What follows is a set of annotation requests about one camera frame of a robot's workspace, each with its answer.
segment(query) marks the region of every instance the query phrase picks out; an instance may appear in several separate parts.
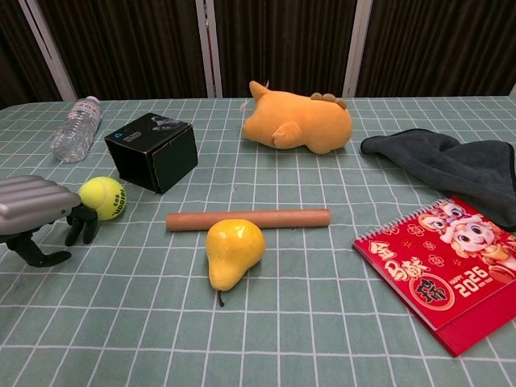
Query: black cardboard box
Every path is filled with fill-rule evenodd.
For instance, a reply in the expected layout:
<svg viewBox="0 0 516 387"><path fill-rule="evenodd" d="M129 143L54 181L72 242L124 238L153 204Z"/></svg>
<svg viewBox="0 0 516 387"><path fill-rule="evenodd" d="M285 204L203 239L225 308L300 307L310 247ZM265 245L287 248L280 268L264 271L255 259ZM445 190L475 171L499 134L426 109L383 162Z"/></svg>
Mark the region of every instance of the black cardboard box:
<svg viewBox="0 0 516 387"><path fill-rule="evenodd" d="M189 123L147 113L104 137L120 178L164 194L198 164Z"/></svg>

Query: rolling pin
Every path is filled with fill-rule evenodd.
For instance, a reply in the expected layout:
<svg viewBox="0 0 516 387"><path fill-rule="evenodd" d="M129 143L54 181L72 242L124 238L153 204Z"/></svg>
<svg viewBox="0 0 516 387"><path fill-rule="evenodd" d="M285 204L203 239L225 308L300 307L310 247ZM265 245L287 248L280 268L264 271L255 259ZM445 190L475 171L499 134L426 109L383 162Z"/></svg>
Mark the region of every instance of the rolling pin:
<svg viewBox="0 0 516 387"><path fill-rule="evenodd" d="M186 212L167 214L167 231L209 230L224 219L245 219L259 228L325 227L330 224L330 211L323 209L254 210L228 212Z"/></svg>

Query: tennis ball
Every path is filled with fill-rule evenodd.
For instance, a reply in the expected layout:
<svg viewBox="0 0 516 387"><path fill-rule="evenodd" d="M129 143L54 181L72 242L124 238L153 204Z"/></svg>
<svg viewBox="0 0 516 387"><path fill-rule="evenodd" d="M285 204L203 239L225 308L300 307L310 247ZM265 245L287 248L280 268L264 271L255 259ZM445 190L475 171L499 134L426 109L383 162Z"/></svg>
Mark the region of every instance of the tennis ball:
<svg viewBox="0 0 516 387"><path fill-rule="evenodd" d="M122 185L111 177L94 177L79 189L82 203L97 211L98 220L119 216L126 206L126 192Z"/></svg>

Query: water bottle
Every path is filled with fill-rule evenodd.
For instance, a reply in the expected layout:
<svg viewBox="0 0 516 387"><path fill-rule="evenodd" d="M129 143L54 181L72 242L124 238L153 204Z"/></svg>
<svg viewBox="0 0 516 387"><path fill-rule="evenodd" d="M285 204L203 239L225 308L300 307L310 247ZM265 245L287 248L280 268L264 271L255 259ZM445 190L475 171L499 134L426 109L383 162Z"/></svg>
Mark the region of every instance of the water bottle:
<svg viewBox="0 0 516 387"><path fill-rule="evenodd" d="M52 140L52 153L65 163L83 160L94 141L102 118L100 102L95 97L78 100Z"/></svg>

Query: red calendar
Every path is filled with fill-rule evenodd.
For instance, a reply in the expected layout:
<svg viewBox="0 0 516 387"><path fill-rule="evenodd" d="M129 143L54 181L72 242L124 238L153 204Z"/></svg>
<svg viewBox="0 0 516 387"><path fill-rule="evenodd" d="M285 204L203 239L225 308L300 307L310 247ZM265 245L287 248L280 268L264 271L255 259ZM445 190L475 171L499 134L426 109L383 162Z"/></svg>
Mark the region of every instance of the red calendar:
<svg viewBox="0 0 516 387"><path fill-rule="evenodd" d="M459 198L370 231L353 247L453 356L516 316L516 237Z"/></svg>

